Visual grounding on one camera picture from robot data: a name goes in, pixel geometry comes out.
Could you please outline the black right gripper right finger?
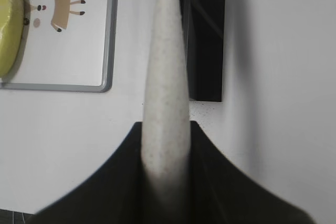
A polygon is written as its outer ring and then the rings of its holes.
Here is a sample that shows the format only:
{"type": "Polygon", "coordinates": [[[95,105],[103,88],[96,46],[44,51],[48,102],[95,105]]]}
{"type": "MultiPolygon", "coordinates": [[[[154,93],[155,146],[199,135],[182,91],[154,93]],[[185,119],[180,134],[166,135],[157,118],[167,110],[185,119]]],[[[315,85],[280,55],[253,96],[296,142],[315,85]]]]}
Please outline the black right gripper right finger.
{"type": "Polygon", "coordinates": [[[254,182],[191,121],[192,223],[314,223],[311,216],[254,182]]]}

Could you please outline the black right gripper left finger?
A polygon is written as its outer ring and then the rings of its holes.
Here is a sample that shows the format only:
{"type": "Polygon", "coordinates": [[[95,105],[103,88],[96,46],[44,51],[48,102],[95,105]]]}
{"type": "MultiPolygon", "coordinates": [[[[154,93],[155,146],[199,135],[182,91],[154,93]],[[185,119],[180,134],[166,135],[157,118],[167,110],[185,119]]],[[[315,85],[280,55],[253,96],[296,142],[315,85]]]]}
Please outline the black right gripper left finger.
{"type": "Polygon", "coordinates": [[[157,223],[156,211],[144,198],[141,133],[142,123],[134,123],[89,178],[27,223],[157,223]]]}

